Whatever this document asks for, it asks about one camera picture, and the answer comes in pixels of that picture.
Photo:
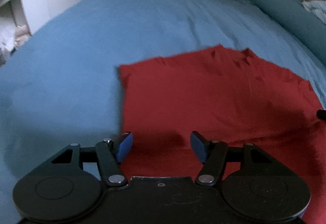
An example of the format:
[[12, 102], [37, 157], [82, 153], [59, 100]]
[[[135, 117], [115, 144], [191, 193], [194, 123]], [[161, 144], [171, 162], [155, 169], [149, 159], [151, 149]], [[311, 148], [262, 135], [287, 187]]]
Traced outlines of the red cloth garment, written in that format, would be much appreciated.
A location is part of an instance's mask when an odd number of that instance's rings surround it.
[[123, 64], [119, 74], [122, 130], [134, 136], [127, 177], [195, 177], [192, 131], [231, 146], [252, 142], [308, 183], [304, 219], [325, 223], [325, 122], [309, 81], [250, 49], [223, 46]]

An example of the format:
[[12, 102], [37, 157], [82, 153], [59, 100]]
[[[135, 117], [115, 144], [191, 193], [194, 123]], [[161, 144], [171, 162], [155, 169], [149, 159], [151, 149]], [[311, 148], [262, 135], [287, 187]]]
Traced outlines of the blue bed sheet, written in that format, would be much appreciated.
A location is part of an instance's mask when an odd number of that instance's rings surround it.
[[118, 67], [221, 44], [311, 82], [325, 66], [249, 0], [83, 0], [44, 25], [1, 68], [1, 223], [17, 223], [17, 180], [66, 145], [122, 124]]

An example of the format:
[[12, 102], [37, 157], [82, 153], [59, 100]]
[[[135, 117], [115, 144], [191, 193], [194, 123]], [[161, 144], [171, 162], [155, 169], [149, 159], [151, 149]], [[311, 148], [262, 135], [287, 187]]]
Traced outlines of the teal bolster cushion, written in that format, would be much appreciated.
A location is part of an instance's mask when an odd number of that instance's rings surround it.
[[253, 0], [254, 4], [300, 40], [325, 64], [325, 24], [299, 0]]

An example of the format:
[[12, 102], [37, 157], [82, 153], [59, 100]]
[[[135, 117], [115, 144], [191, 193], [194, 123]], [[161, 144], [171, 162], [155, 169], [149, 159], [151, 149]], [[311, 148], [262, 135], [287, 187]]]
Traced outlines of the light blue crumpled blanket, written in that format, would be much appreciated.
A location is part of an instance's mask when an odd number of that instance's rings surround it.
[[319, 20], [326, 24], [326, 1], [312, 0], [303, 1], [302, 5], [306, 11], [314, 14]]

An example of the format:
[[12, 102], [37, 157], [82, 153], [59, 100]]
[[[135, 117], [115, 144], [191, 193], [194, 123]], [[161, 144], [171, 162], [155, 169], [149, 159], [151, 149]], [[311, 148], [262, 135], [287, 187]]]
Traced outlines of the white shelf unit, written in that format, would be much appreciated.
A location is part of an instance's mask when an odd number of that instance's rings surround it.
[[1, 0], [1, 64], [49, 20], [46, 0]]

